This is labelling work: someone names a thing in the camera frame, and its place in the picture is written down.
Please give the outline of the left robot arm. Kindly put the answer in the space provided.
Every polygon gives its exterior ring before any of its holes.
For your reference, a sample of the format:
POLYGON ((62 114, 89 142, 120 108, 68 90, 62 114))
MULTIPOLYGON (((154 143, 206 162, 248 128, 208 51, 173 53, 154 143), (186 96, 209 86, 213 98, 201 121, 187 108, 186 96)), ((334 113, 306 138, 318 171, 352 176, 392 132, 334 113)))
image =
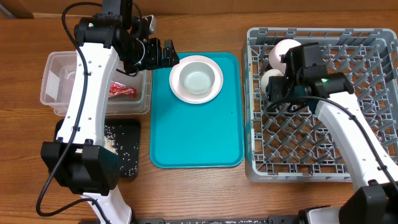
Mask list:
POLYGON ((101 223, 134 223, 118 188, 121 161, 104 146, 104 122, 113 76, 178 64, 173 42, 154 37, 154 17, 133 15, 137 3, 103 1, 101 12, 82 18, 67 35, 76 49, 76 74, 66 117, 41 157, 49 180, 87 202, 101 223))

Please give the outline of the grey bowl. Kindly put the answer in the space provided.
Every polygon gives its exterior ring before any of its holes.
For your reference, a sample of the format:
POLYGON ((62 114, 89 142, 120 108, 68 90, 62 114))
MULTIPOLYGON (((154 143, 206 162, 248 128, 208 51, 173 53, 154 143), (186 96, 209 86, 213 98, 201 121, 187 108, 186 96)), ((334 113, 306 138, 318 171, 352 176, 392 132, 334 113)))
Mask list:
POLYGON ((206 63, 191 62, 182 68, 179 81, 186 91, 199 95, 208 92, 213 86, 215 73, 206 63))

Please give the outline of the small pink-white bowl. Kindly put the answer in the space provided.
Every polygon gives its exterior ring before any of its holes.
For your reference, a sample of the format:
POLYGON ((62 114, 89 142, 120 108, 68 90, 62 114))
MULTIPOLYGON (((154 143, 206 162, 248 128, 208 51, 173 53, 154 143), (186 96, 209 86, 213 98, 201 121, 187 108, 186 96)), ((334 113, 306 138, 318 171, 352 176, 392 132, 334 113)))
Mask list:
POLYGON ((269 53, 269 64, 271 67, 285 73, 286 64, 282 63, 282 56, 285 55, 289 49, 299 45, 301 45, 301 43, 294 39, 281 40, 269 53))

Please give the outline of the red foil wrapper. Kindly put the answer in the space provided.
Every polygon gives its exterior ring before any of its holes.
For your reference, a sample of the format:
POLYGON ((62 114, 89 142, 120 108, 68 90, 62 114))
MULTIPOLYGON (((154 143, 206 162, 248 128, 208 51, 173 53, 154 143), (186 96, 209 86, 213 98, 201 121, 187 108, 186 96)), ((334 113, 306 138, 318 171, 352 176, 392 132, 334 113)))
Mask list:
POLYGON ((136 89, 130 86, 123 85, 118 82, 111 82, 109 89, 109 97, 126 95, 134 98, 136 96, 136 89))

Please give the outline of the large white plate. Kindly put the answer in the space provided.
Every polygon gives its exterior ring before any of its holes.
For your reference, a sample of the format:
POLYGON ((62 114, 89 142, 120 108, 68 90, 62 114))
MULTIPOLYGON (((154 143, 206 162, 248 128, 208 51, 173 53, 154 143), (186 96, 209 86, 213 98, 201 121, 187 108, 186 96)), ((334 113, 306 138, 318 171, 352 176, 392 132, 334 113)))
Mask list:
POLYGON ((180 100, 191 104, 202 104, 211 101, 221 91, 223 86, 223 72, 214 60, 201 55, 191 55, 181 59, 180 63, 172 68, 169 76, 169 84, 174 95, 180 100), (179 81, 180 72, 186 64, 191 62, 203 62, 213 69, 215 73, 215 82, 208 92, 194 95, 186 91, 181 85, 179 81))

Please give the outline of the pale green cup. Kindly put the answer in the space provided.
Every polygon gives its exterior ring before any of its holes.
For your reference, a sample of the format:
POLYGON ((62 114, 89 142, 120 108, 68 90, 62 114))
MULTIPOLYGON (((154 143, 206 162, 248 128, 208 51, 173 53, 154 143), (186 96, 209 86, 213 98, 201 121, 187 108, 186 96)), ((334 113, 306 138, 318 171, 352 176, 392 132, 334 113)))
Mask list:
POLYGON ((261 77, 261 90, 263 94, 267 94, 267 87, 269 84, 270 77, 283 77, 284 74, 278 69, 270 69, 266 71, 263 76, 261 77))

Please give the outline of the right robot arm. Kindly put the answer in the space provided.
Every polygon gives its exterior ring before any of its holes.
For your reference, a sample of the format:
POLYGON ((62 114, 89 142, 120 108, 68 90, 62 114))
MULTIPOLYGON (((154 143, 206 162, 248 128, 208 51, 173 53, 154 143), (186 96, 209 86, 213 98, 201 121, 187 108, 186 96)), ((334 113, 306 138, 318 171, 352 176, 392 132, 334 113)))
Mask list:
POLYGON ((299 211, 295 223, 397 223, 397 165, 363 116, 344 73, 328 73, 317 42, 281 51, 284 72, 261 80, 274 111, 287 103, 310 111, 332 136, 351 177, 354 194, 340 208, 299 211))

